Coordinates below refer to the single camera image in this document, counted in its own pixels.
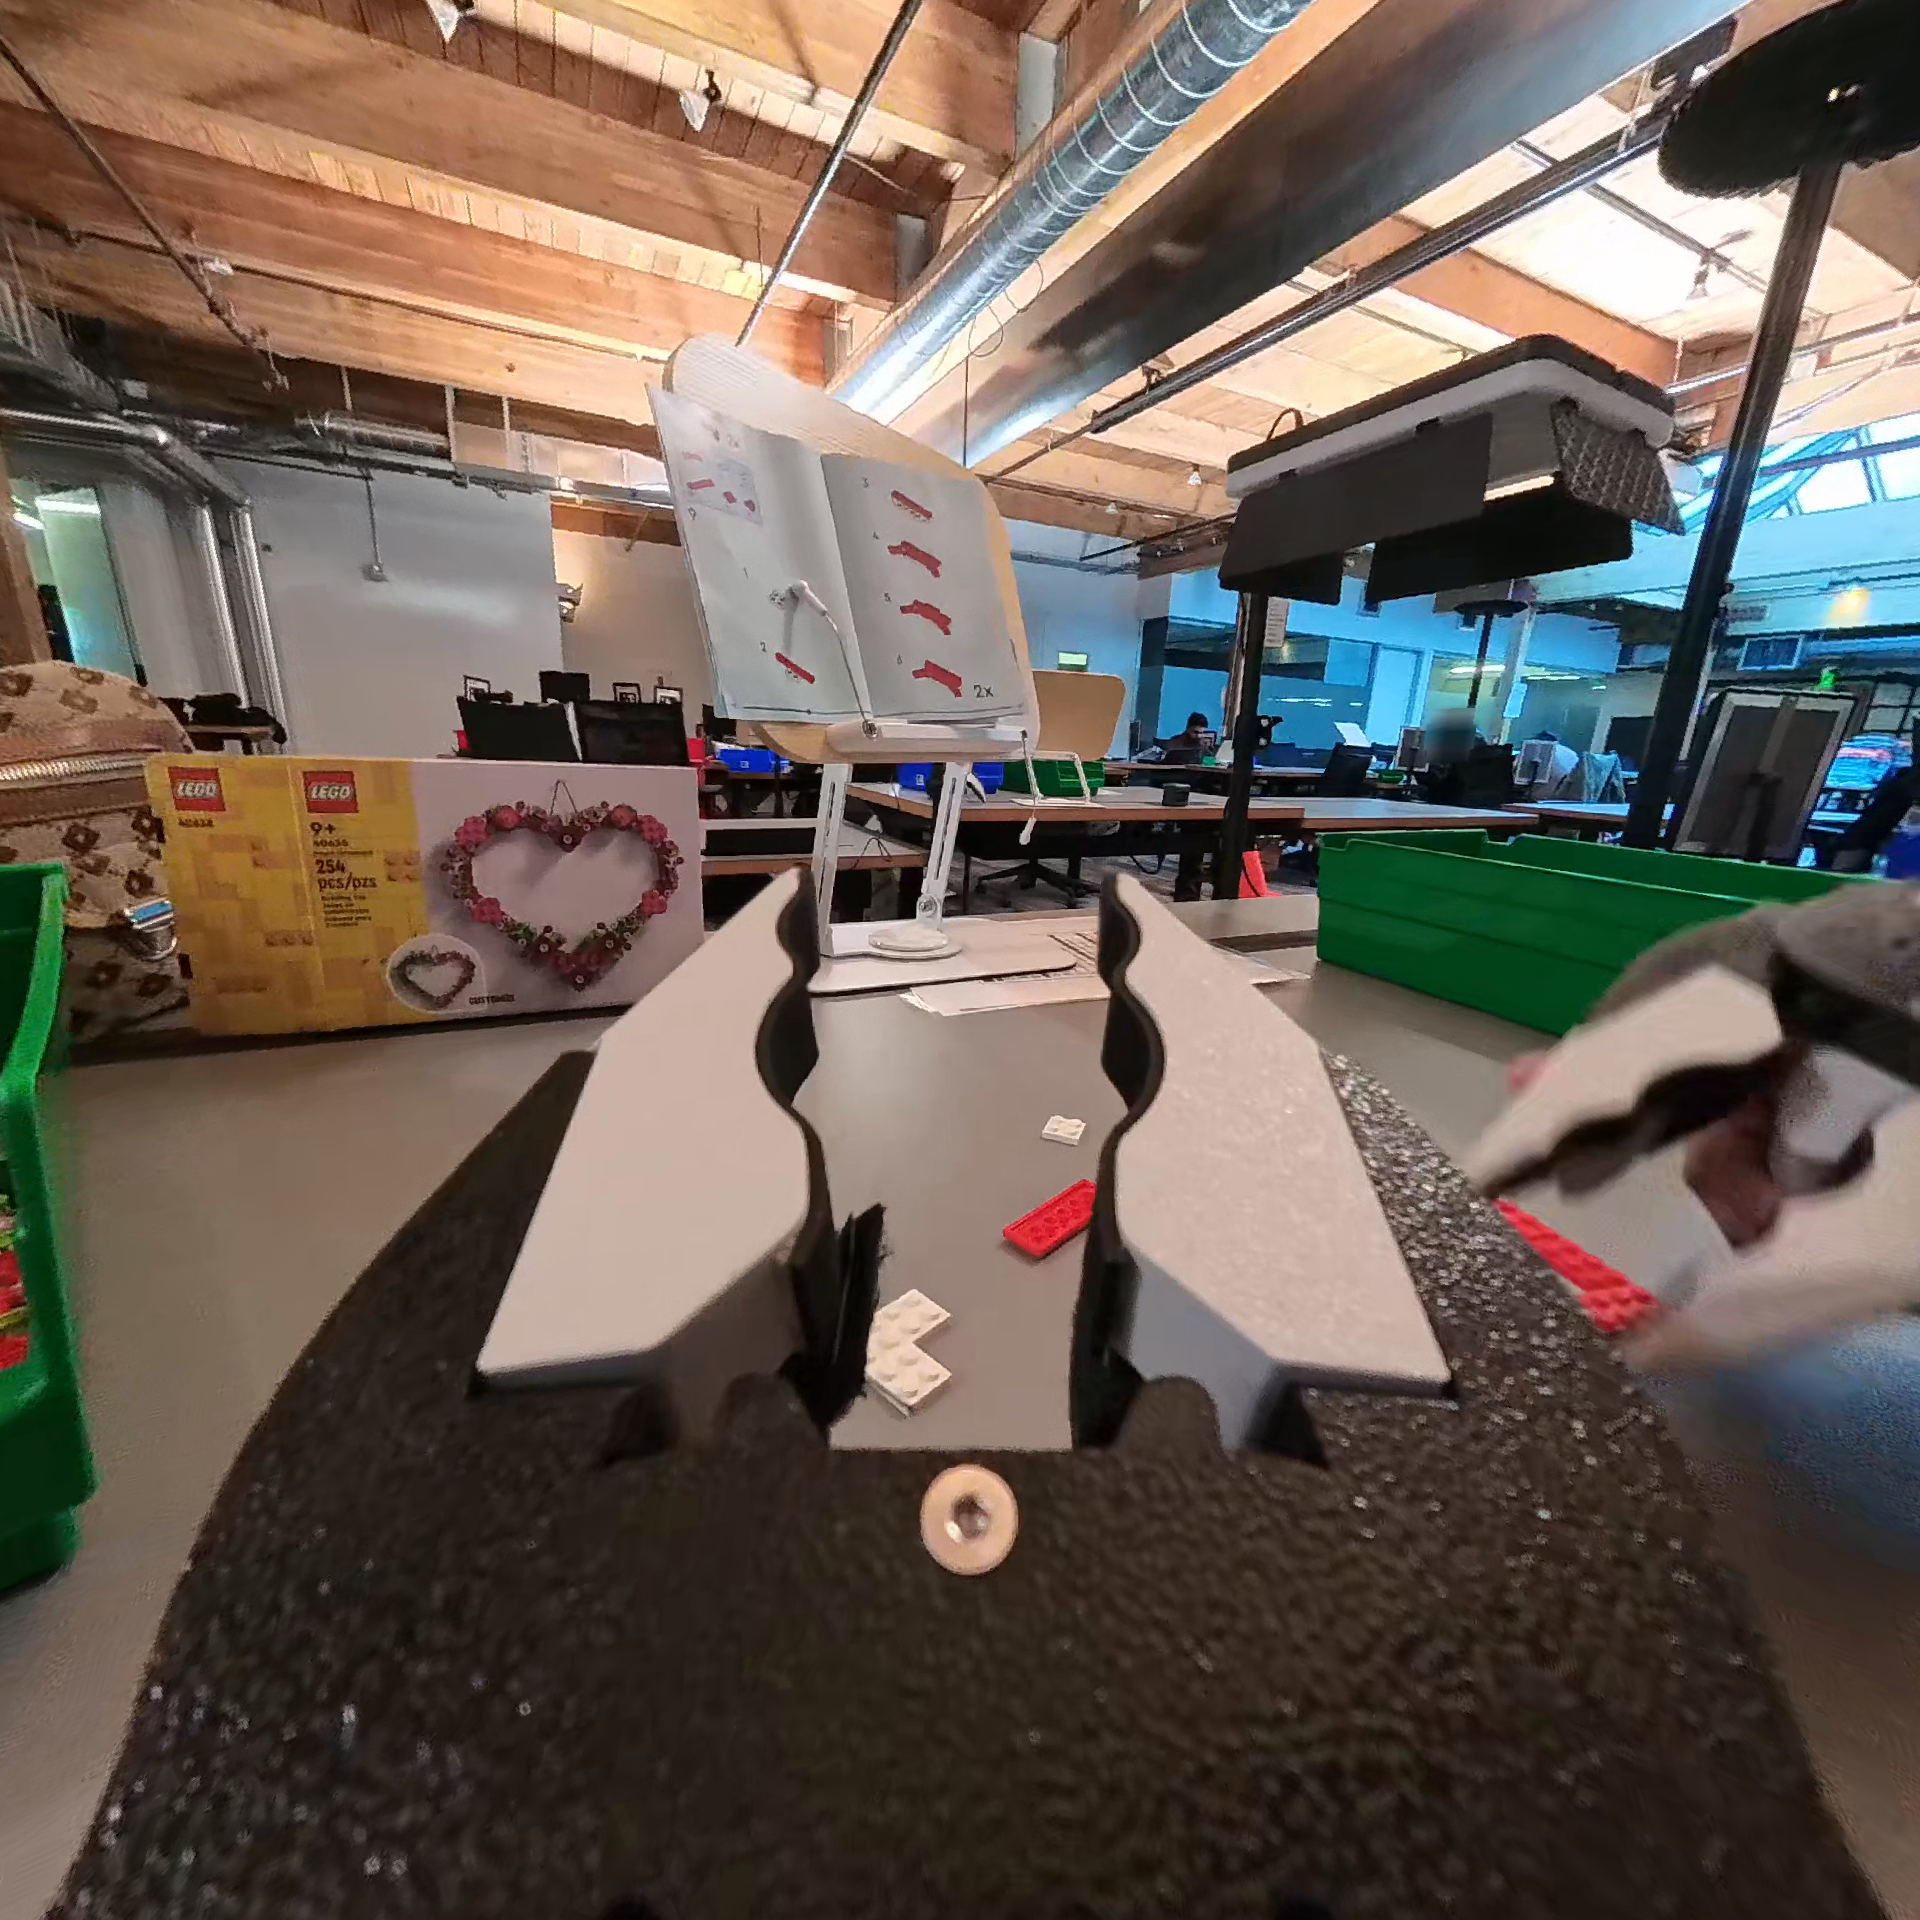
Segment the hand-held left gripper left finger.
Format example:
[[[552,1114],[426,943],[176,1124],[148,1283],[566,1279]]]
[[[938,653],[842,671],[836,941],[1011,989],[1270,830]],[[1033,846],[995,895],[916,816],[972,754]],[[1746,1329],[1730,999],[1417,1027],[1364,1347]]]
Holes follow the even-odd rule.
[[[818,1427],[860,1397],[882,1212],[838,1222],[798,1096],[818,1067],[810,882],[791,872],[602,1037],[476,1357],[488,1391],[627,1389],[717,1427],[737,1381]]]

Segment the red lego plate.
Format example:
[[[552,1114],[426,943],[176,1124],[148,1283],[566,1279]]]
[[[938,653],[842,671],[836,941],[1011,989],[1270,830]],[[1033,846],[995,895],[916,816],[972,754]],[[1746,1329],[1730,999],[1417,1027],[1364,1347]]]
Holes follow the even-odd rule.
[[[1023,1260],[1045,1262],[1087,1234],[1097,1204],[1097,1184],[1081,1180],[1003,1228],[1003,1242]]]

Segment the green bin with lego pieces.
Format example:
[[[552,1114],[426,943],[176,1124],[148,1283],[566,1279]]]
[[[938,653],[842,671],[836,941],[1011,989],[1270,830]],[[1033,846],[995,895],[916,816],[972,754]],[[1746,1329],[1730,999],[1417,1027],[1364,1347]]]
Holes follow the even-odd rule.
[[[98,1470],[70,1279],[60,1075],[68,1057],[68,878],[3,870],[3,1182],[23,1218],[34,1309],[29,1363],[3,1375],[3,1592],[60,1572],[80,1546]]]

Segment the red lego frame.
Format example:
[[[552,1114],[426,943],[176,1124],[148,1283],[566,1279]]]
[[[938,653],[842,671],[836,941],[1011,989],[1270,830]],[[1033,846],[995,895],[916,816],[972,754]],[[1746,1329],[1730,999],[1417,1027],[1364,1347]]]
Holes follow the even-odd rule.
[[[1501,1198],[1497,1210],[1509,1228],[1572,1291],[1588,1321],[1606,1337],[1642,1329],[1662,1313],[1662,1301],[1618,1268]]]

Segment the silver ventilation duct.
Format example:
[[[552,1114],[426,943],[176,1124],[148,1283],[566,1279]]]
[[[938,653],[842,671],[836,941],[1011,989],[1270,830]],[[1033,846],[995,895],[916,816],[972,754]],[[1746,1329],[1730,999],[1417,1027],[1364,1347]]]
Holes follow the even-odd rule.
[[[886,420],[910,382],[1095,215],[1304,12],[1304,2],[1155,4],[1023,151],[830,386]]]

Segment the computer monitor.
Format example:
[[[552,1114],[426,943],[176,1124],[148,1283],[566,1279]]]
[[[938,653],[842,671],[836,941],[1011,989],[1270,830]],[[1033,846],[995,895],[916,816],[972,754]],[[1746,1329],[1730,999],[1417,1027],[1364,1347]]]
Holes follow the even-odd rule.
[[[1789,866],[1859,699],[1837,689],[1718,693],[1696,732],[1688,784],[1672,808],[1668,850]]]

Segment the wooden chair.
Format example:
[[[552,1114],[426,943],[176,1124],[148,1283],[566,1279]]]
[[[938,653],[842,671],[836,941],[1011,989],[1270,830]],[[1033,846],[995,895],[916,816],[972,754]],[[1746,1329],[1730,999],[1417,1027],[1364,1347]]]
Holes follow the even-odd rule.
[[[1079,669],[1037,669],[1031,679],[1039,712],[1035,756],[1067,756],[1085,766],[1105,762],[1115,738],[1125,736],[1129,683]]]

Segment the printed paper sheets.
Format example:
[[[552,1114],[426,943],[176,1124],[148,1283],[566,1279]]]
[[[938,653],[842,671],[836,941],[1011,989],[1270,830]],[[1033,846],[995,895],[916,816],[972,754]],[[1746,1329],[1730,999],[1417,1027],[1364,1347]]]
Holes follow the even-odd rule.
[[[1175,921],[1222,963],[1262,989],[1304,981],[1314,967],[1314,923],[1238,923],[1210,909],[1184,909]],[[906,997],[918,1011],[944,1017],[1103,1001],[1097,969],[1097,913],[1011,915],[948,921],[956,953],[924,965],[882,959],[880,993]]]

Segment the black stand pole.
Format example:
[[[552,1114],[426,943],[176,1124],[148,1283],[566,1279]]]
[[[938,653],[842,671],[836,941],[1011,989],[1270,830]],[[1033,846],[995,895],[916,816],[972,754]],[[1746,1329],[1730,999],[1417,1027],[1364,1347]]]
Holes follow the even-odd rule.
[[[1708,679],[1726,591],[1841,177],[1919,141],[1919,6],[1843,2],[1748,46],[1698,84],[1660,147],[1662,177],[1698,199],[1754,199],[1789,185],[1789,213],[1750,352],[1734,438],[1678,629],[1624,844],[1670,844],[1674,776]]]

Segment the white corner lego plate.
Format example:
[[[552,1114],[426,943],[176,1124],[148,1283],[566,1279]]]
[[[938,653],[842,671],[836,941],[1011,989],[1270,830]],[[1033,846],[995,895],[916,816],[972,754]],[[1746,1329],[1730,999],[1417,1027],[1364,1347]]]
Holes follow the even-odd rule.
[[[918,1287],[878,1305],[868,1333],[868,1397],[900,1417],[912,1417],[938,1401],[952,1373],[928,1351],[928,1341],[948,1329],[948,1323],[948,1307]]]

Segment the lego set box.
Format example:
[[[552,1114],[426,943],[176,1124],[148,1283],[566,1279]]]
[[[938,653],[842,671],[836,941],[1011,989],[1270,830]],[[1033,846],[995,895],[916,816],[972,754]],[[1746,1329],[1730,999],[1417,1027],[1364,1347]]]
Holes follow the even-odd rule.
[[[208,1037],[629,1007],[705,937],[685,766],[158,754]]]

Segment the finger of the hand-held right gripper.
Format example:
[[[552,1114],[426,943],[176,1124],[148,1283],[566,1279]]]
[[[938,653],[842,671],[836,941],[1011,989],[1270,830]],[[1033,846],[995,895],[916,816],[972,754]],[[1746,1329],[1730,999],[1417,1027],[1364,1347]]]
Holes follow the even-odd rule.
[[[1917,1088],[1841,1051],[1688,1140],[1724,1252],[1628,1343],[1642,1369],[1720,1369],[1917,1307]]]
[[[1732,1116],[1787,1051],[1765,987],[1720,967],[1688,973],[1565,1037],[1461,1166],[1489,1198],[1606,1188]]]

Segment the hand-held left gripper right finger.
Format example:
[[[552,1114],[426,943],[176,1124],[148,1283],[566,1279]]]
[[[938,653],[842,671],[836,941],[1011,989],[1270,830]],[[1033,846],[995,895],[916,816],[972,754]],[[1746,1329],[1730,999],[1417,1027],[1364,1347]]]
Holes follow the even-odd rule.
[[[1137,880],[1109,880],[1099,1150],[1071,1443],[1198,1387],[1230,1451],[1302,1453],[1306,1395],[1449,1403],[1453,1369],[1320,1045]]]

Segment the lego instruction booklet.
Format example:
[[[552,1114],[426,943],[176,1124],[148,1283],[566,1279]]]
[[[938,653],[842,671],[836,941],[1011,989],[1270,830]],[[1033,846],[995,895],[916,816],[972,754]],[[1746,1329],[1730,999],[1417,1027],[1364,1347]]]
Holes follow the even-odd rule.
[[[999,726],[1027,712],[978,482],[820,452],[665,390],[655,420],[735,720]]]

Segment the black softbox light on stand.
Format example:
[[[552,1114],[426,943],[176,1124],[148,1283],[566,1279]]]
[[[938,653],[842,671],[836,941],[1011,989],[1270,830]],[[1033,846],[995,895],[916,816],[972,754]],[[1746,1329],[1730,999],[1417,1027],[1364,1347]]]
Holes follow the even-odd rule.
[[[1362,549],[1373,605],[1626,559],[1636,527],[1682,527],[1672,434],[1664,388],[1535,334],[1232,458],[1218,583],[1238,601],[1236,756],[1254,748],[1274,607],[1336,607]]]

